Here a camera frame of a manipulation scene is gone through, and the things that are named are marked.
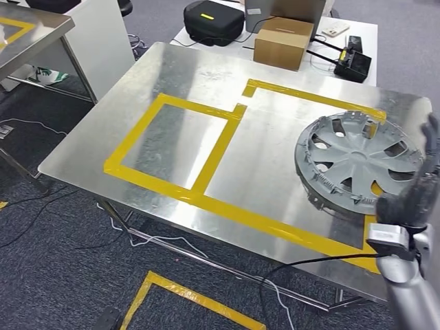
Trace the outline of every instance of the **cardboard box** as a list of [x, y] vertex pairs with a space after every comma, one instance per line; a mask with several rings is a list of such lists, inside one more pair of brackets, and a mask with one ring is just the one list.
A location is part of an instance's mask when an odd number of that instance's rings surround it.
[[309, 46], [313, 24], [275, 17], [265, 22], [255, 38], [255, 62], [298, 70]]

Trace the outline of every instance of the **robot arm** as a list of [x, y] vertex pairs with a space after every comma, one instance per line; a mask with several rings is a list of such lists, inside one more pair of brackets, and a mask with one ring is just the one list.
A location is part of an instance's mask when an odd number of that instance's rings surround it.
[[434, 237], [427, 222], [439, 192], [439, 123], [431, 114], [422, 131], [426, 138], [425, 161], [400, 195], [378, 199], [377, 223], [370, 226], [367, 241], [388, 255], [378, 258], [377, 267], [398, 329], [440, 330], [440, 300], [424, 278]]

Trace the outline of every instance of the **gray carpet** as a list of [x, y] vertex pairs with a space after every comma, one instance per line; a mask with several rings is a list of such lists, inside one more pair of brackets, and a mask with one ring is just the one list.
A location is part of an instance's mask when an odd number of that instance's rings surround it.
[[[170, 41], [182, 27], [182, 9], [189, 2], [134, 0], [134, 11], [125, 20], [130, 33], [140, 35], [147, 45]], [[435, 93], [435, 78], [440, 72], [434, 64], [433, 55], [438, 54], [440, 46], [432, 29], [435, 26], [435, 17], [438, 16], [437, 2], [337, 0], [335, 8], [342, 18], [380, 25], [379, 86], [426, 95], [434, 106], [440, 105], [440, 96]], [[405, 35], [408, 42], [399, 42], [399, 35]], [[65, 88], [78, 88], [74, 79], [63, 84]], [[23, 86], [2, 95], [0, 120], [39, 120], [57, 130], [69, 131], [90, 108], [86, 102]], [[63, 138], [38, 125], [14, 126], [17, 129], [2, 145], [33, 171]], [[51, 190], [62, 187], [52, 184]], [[0, 245], [26, 228], [46, 202], [73, 191], [67, 187], [45, 199], [0, 211]], [[0, 162], [0, 200], [14, 202], [29, 197], [38, 194]], [[136, 216], [131, 221], [134, 226], [144, 226], [150, 234], [185, 236], [210, 258], [251, 274], [265, 274], [274, 267], [255, 255], [145, 217]], [[108, 217], [84, 192], [49, 204], [29, 232], [0, 250], [0, 329], [91, 329], [106, 306], [116, 307], [125, 314], [149, 270], [264, 322], [270, 325], [269, 329], [289, 329], [285, 311], [273, 292], [265, 290], [268, 323], [263, 320], [256, 285], [157, 245], [131, 247], [127, 237], [121, 236], [105, 247], [75, 249], [109, 243], [118, 235], [109, 226]], [[302, 274], [283, 272], [274, 281], [328, 303], [333, 299], [331, 288]], [[290, 299], [284, 301], [291, 308], [296, 329], [392, 329], [393, 325], [387, 308], [376, 304], [327, 314]], [[129, 327], [206, 328], [238, 329], [212, 311], [159, 287], [152, 287]]]

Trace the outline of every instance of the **office chair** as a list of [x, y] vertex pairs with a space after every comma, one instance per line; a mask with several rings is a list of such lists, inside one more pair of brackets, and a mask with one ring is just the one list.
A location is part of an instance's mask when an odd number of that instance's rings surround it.
[[[133, 11], [133, 3], [131, 0], [118, 0], [118, 4], [119, 5], [122, 17], [125, 17]], [[146, 50], [148, 48], [143, 41], [140, 40], [140, 38], [137, 35], [128, 34], [128, 37], [131, 38], [130, 44], [131, 45], [131, 50], [136, 59], [139, 57], [136, 50], [137, 48], [140, 48], [141, 50]]]

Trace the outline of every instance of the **black device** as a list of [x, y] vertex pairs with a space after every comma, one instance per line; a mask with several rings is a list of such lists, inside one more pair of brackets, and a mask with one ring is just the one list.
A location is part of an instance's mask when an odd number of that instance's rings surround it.
[[350, 49], [349, 47], [345, 47], [343, 49], [334, 45], [331, 45], [329, 43], [325, 43], [316, 38], [312, 40], [340, 52], [340, 55], [337, 60], [331, 60], [321, 54], [307, 50], [308, 53], [313, 56], [322, 58], [325, 61], [334, 64], [335, 67], [333, 72], [337, 76], [340, 76], [346, 80], [354, 81], [355, 83], [362, 83], [368, 76], [368, 71], [370, 70], [370, 65], [371, 64], [371, 57], [356, 52], [355, 50]]
[[226, 46], [243, 31], [245, 13], [213, 1], [195, 1], [183, 11], [189, 37], [207, 46]]
[[355, 50], [358, 53], [362, 53], [362, 39], [360, 36], [349, 36], [346, 47], [351, 50]]

